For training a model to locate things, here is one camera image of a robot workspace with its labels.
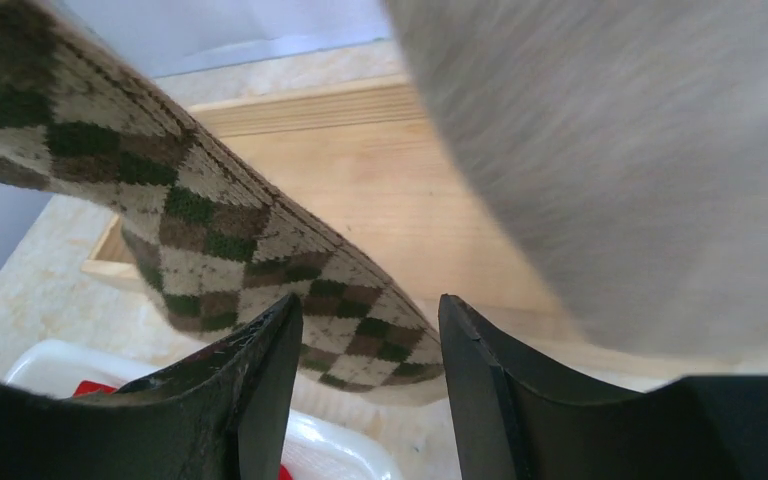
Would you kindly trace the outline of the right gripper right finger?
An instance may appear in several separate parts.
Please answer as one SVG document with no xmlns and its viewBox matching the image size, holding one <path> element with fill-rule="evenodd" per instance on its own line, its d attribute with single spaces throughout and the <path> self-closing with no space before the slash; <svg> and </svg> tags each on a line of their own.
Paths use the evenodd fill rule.
<svg viewBox="0 0 768 480">
<path fill-rule="evenodd" d="M 576 371 L 440 298 L 465 479 L 768 479 L 768 375 L 686 376 L 646 393 Z"/>
</svg>

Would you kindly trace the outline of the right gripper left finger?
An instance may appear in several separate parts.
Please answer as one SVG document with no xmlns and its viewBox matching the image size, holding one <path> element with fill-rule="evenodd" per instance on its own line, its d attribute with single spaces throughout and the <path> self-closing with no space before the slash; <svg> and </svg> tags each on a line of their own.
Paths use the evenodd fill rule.
<svg viewBox="0 0 768 480">
<path fill-rule="evenodd" d="M 0 479 L 275 479 L 302 330 L 291 294 L 114 393 L 0 383 Z"/>
</svg>

